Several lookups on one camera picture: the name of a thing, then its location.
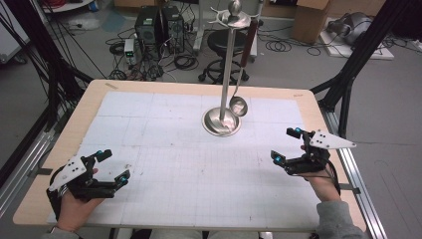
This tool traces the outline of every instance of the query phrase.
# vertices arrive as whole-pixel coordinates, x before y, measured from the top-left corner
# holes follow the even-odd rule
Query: office chair
[[[208,36],[207,44],[208,47],[213,50],[221,59],[215,60],[208,64],[207,68],[204,69],[204,72],[198,76],[198,80],[200,82],[204,82],[206,77],[208,76],[212,81],[213,85],[215,84],[222,84],[224,78],[224,68],[226,64],[226,53],[227,53],[227,40],[229,36],[229,29],[224,30],[217,30],[211,33]],[[235,37],[235,45],[233,47],[233,57],[241,54],[245,47],[246,42],[246,34],[236,31]],[[232,61],[233,64],[240,68],[240,64],[236,61]],[[230,84],[236,84],[237,79],[234,78],[232,75],[235,73],[239,73],[239,70],[232,70],[230,73]],[[248,81],[249,76],[245,73],[242,74],[242,81]]]

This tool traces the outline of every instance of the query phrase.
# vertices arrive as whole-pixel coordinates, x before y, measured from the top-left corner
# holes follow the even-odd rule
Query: desk
[[[170,84],[170,83],[148,83],[148,82],[118,82],[118,81],[103,81],[97,80],[90,83],[86,93],[81,99],[78,107],[74,111],[68,124],[63,130],[59,137],[55,147],[51,151],[43,167],[57,169],[67,159],[71,158],[78,152],[80,144],[82,143],[84,136],[86,135],[93,119],[96,117],[97,111],[102,104],[103,98],[107,92],[135,92],[135,93],[147,93],[147,94],[169,94],[169,95],[194,95],[194,96],[221,96],[221,86],[211,85],[186,85],[186,84]],[[306,90],[286,90],[286,89],[268,89],[268,88],[241,88],[239,95],[242,97],[257,98],[257,99],[275,99],[275,100],[290,100],[296,102],[299,107],[302,120],[307,130],[321,128],[326,130],[324,121],[321,113],[317,106],[317,101],[314,95],[310,91]],[[331,152],[331,160],[337,168],[339,181],[346,183],[346,177],[342,170],[341,163],[339,162],[338,156],[335,151]],[[49,186],[50,176],[39,175],[33,182],[33,185],[29,189],[23,202],[19,206],[18,210],[14,215],[14,222],[17,224],[24,225],[43,225],[47,224],[47,218],[51,213],[50,204],[45,195],[45,189]],[[355,225],[365,230],[365,223],[360,214],[358,205],[354,199],[354,196],[350,191],[342,192],[342,199],[350,205],[350,212]],[[315,208],[311,208],[310,211],[316,213]],[[96,226],[120,226],[120,227],[133,227],[134,225],[129,224],[118,224],[112,225],[112,223],[101,223],[96,221],[92,223]],[[201,224],[195,228],[210,228],[205,224]],[[220,228],[220,226],[213,226],[213,229]],[[295,225],[292,228],[278,228],[272,226],[270,228],[260,228],[251,226],[250,229],[268,231],[282,231],[282,230],[298,230]]]

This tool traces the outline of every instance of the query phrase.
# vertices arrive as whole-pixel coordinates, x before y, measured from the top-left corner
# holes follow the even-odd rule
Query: cardboard box
[[[159,0],[114,0],[115,7],[139,8],[141,6],[159,6]]]
[[[330,0],[299,0],[292,38],[313,44],[325,24]]]
[[[265,0],[261,16],[277,18],[295,18],[296,6],[282,6],[270,4],[270,0]]]
[[[344,13],[361,12],[369,17],[378,14],[385,0],[332,0],[328,17],[340,18]]]

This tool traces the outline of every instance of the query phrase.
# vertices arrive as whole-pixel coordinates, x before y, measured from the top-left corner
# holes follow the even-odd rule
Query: white paper sheet
[[[248,114],[232,136],[207,132],[202,116],[220,97],[108,93],[78,156],[111,149],[98,180],[130,170],[129,184],[89,223],[133,227],[313,229],[318,200],[300,177],[275,166],[271,150],[302,155],[295,101],[245,99]]]

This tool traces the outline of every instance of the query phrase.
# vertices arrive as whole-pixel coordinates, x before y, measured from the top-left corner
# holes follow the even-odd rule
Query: metal ladle
[[[245,100],[241,97],[235,97],[235,95],[238,91],[240,81],[242,80],[243,71],[244,71],[244,68],[246,67],[246,63],[248,62],[249,54],[251,53],[252,43],[254,41],[257,28],[258,28],[258,20],[251,19],[251,24],[249,26],[248,35],[246,38],[245,49],[243,50],[243,53],[242,53],[242,60],[240,63],[240,72],[239,72],[239,77],[236,83],[236,90],[233,93],[233,97],[232,99],[230,99],[230,102],[229,102],[230,111],[236,117],[243,117],[248,112],[248,104],[246,104]]]

